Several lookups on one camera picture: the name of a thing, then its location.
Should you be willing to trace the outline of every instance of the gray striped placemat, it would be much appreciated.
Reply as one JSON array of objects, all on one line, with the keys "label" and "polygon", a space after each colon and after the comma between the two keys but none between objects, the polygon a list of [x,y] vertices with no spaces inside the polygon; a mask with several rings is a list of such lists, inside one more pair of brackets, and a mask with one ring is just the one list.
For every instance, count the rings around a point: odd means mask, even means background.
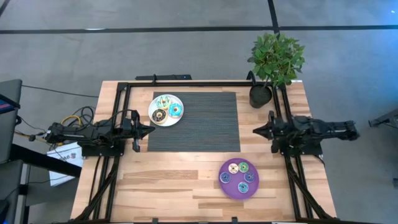
[{"label": "gray striped placemat", "polygon": [[149,134],[148,151],[240,152],[238,111],[235,93],[154,92],[154,98],[171,94],[178,97],[184,112],[173,126]]}]

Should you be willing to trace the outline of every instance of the blue donut toy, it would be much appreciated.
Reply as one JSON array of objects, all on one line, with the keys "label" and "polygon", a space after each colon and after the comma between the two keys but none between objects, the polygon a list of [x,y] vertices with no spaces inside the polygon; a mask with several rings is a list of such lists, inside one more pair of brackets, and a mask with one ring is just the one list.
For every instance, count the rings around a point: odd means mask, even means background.
[{"label": "blue donut toy", "polygon": [[169,115],[172,118],[179,118],[179,117],[181,117],[181,114],[182,114],[182,106],[181,105],[179,105],[178,103],[172,103],[169,106]]},{"label": "blue donut toy", "polygon": [[252,172],[247,172],[244,174],[244,180],[248,183],[251,183],[254,181],[254,174]]},{"label": "blue donut toy", "polygon": [[248,186],[248,184],[246,182],[240,182],[238,184],[238,190],[239,190],[239,192],[245,194],[246,192],[248,192],[249,186]]},{"label": "blue donut toy", "polygon": [[231,176],[227,172],[222,172],[220,174],[220,181],[227,184],[231,180]]}]

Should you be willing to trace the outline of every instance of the potted plant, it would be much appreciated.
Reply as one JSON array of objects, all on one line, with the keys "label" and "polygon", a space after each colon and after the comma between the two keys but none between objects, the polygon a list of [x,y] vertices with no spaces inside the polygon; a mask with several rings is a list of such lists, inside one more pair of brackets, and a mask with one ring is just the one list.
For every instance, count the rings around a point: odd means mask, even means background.
[{"label": "potted plant", "polygon": [[287,38],[284,34],[264,34],[258,36],[255,46],[252,48],[252,57],[248,62],[254,63],[252,70],[265,84],[257,84],[250,89],[250,105],[260,108],[272,98],[272,92],[267,87],[290,85],[292,79],[297,78],[296,72],[301,73],[305,62],[302,57],[304,46],[300,46],[298,40]]}]

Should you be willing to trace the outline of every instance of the green leaves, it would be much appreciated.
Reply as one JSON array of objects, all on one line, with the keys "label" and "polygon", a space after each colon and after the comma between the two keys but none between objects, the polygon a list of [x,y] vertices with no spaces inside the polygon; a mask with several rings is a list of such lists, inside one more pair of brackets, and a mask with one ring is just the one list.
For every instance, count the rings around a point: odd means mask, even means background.
[{"label": "green leaves", "polygon": [[257,57],[257,58],[261,58],[261,50],[260,49],[256,49],[256,51],[254,52],[254,55]]},{"label": "green leaves", "polygon": [[253,73],[260,79],[269,79],[274,86],[289,85],[297,78],[296,72],[302,72],[305,46],[298,44],[298,40],[278,33],[258,36],[254,43],[248,62],[255,64]]},{"label": "green leaves", "polygon": [[261,66],[260,65],[256,65],[253,69],[253,73],[256,74],[257,72],[259,72]]}]

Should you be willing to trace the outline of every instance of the wooden tabletop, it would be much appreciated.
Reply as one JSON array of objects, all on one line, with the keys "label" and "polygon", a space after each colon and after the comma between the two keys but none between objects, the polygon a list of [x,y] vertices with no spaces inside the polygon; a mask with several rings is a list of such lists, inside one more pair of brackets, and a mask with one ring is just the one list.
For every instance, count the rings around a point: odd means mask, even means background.
[{"label": "wooden tabletop", "polygon": [[[95,121],[111,116],[117,84],[116,81],[103,82]],[[235,92],[241,152],[147,152],[147,136],[140,142],[142,152],[137,153],[132,150],[132,141],[127,141],[119,165],[111,221],[149,222],[159,218],[163,222],[228,222],[231,217],[238,217],[239,221],[294,220],[284,158],[271,153],[270,141],[252,133],[254,128],[267,123],[269,110],[275,111],[274,102],[271,100],[260,109],[252,108],[249,89],[246,86],[134,87],[129,109],[138,110],[141,122],[146,125],[150,123],[148,106],[155,91]],[[303,83],[291,84],[287,93],[292,113],[310,116]],[[279,96],[284,113],[282,95]],[[234,157],[247,159],[259,172],[259,189],[249,200],[232,200],[218,185],[221,165]],[[309,191],[327,213],[335,216],[322,163],[313,156],[302,156],[302,160]],[[71,218],[79,215],[88,204],[96,161],[97,157],[84,161]],[[305,217],[302,194],[298,189],[297,192],[301,214]],[[107,192],[103,198],[100,218],[104,217]]]}]

